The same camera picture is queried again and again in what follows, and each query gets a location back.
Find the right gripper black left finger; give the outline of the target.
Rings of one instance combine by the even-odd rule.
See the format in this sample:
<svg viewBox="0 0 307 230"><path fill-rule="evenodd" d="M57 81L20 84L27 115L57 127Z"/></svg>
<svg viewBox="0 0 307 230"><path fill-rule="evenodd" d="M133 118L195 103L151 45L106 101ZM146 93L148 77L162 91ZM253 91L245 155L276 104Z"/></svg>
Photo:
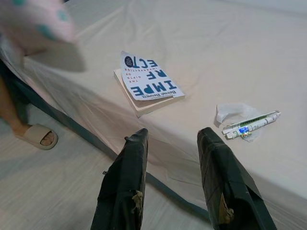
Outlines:
<svg viewBox="0 0 307 230"><path fill-rule="evenodd" d="M143 128L125 141L103 178L91 225L93 230L141 229L148 130Z"/></svg>

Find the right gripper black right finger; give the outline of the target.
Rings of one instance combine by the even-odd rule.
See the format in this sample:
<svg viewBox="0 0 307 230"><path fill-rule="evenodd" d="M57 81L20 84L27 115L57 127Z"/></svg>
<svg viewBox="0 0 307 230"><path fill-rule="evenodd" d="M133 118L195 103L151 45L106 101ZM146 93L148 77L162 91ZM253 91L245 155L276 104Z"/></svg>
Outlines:
<svg viewBox="0 0 307 230"><path fill-rule="evenodd" d="M197 134L202 187L215 230L274 230L276 226L250 174L210 128Z"/></svg>

